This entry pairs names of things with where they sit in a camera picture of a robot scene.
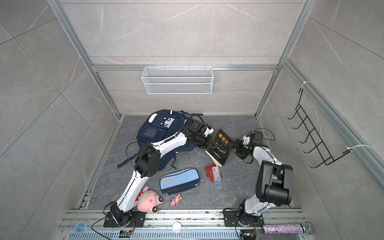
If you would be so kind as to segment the black book gold title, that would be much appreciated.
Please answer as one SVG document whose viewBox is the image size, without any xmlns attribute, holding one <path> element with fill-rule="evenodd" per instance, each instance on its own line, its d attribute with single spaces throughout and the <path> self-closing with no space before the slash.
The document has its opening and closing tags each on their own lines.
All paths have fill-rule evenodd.
<svg viewBox="0 0 384 240">
<path fill-rule="evenodd" d="M 213 147 L 207 149 L 206 153 L 217 167 L 222 167 L 233 148 L 234 141 L 222 129 L 219 129 L 213 138 Z"/>
</svg>

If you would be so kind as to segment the white round cap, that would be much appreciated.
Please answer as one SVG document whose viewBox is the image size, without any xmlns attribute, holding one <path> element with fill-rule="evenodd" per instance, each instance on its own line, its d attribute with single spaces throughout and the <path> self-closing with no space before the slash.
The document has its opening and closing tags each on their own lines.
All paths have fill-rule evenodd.
<svg viewBox="0 0 384 240">
<path fill-rule="evenodd" d="M 172 231 L 174 232 L 174 233 L 180 233 L 181 232 L 181 230 L 182 230 L 182 224 L 180 223 L 180 222 L 175 222 L 175 223 L 173 223 L 173 225 L 172 225 Z"/>
</svg>

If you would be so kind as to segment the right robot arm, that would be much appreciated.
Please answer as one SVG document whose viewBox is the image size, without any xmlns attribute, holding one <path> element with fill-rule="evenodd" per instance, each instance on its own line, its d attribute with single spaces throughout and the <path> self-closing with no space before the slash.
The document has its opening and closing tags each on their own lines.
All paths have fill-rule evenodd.
<svg viewBox="0 0 384 240">
<path fill-rule="evenodd" d="M 234 143 L 238 158 L 245 160 L 251 156 L 260 164 L 255 194 L 239 205 L 239 220 L 257 218 L 270 208 L 288 206 L 293 198 L 293 167 L 279 161 L 263 140 L 262 132 L 252 131 Z"/>
</svg>

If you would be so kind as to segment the red card box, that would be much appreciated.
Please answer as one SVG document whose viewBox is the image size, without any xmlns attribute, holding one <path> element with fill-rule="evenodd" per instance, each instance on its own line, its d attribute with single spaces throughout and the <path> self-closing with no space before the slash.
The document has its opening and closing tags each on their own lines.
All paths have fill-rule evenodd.
<svg viewBox="0 0 384 240">
<path fill-rule="evenodd" d="M 214 177 L 212 174 L 212 167 L 218 167 L 218 166 L 216 166 L 216 164 L 208 165 L 205 167 L 205 171 L 206 171 L 206 176 L 209 178 L 211 183 L 214 183 Z"/>
</svg>

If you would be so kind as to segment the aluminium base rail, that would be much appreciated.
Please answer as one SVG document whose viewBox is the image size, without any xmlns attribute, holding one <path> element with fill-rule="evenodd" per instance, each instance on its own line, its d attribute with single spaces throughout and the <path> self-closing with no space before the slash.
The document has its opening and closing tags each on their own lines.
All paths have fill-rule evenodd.
<svg viewBox="0 0 384 240">
<path fill-rule="evenodd" d="M 102 210 L 69 210 L 56 229 L 60 240 L 310 240 L 315 232 L 301 209 L 272 209 L 242 219 L 232 209 L 134 211 L 126 227 Z"/>
</svg>

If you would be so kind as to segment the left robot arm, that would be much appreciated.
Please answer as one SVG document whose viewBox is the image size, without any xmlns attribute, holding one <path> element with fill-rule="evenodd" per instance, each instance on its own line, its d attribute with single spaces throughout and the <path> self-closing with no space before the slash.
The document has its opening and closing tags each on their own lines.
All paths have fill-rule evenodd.
<svg viewBox="0 0 384 240">
<path fill-rule="evenodd" d="M 172 110 L 151 114 L 138 132 L 138 153 L 118 165 L 121 168 L 132 162 L 134 171 L 121 197 L 111 203 L 106 221 L 114 221 L 118 227 L 130 224 L 135 200 L 147 180 L 163 170 L 177 153 L 211 147 L 213 131 L 200 114 Z"/>
</svg>

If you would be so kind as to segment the blue pencil case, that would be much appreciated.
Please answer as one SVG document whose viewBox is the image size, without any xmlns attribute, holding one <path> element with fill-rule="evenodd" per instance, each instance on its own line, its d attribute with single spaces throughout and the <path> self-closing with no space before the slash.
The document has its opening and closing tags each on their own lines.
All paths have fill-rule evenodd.
<svg viewBox="0 0 384 240">
<path fill-rule="evenodd" d="M 163 195 L 173 195 L 197 187 L 200 180 L 198 171 L 188 168 L 161 177 L 159 187 Z"/>
</svg>

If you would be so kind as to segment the pink pig plush toy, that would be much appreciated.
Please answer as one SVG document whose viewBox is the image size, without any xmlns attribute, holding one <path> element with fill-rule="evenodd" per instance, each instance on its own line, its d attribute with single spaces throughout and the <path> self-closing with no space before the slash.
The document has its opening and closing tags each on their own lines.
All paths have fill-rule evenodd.
<svg viewBox="0 0 384 240">
<path fill-rule="evenodd" d="M 138 194 L 134 207 L 143 213 L 157 213 L 164 202 L 163 197 L 145 186 Z"/>
</svg>

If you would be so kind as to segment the glitter purple tube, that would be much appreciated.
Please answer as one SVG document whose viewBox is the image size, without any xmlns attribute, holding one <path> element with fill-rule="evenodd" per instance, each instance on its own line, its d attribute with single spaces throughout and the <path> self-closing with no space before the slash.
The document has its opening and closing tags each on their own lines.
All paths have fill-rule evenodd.
<svg viewBox="0 0 384 240">
<path fill-rule="evenodd" d="M 307 234 L 311 235 L 315 232 L 313 225 L 310 223 L 294 223 L 294 224 L 272 224 L 262 225 L 265 234 Z"/>
</svg>

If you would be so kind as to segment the small pink toy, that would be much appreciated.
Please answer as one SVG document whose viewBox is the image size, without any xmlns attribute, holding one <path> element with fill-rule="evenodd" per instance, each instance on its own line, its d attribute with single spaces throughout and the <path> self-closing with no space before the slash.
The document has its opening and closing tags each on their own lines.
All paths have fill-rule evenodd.
<svg viewBox="0 0 384 240">
<path fill-rule="evenodd" d="M 172 207 L 178 207 L 179 201 L 182 200 L 181 195 L 176 195 L 173 199 L 171 199 L 170 204 Z"/>
</svg>

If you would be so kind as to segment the navy blue student backpack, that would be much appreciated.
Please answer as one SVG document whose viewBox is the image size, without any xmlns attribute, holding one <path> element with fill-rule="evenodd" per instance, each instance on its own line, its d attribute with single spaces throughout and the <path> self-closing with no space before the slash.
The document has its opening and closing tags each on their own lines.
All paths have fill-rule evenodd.
<svg viewBox="0 0 384 240">
<path fill-rule="evenodd" d="M 138 146 L 146 146 L 172 136 L 188 121 L 185 127 L 189 127 L 196 121 L 189 119 L 191 114 L 185 111 L 160 110 L 153 113 L 142 125 L 137 135 Z M 198 146 L 198 143 L 187 141 L 184 146 L 167 153 L 160 160 L 159 171 L 162 171 L 172 158 L 179 152 L 190 152 Z"/>
</svg>

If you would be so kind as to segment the blue tape roll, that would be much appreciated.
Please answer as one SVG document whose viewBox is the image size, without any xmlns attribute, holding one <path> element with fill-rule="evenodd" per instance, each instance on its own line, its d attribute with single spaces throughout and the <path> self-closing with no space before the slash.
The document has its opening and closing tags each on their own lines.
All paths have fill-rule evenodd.
<svg viewBox="0 0 384 240">
<path fill-rule="evenodd" d="M 78 234 L 83 233 L 87 229 L 88 225 L 84 222 L 78 222 L 75 226 L 75 232 Z"/>
</svg>

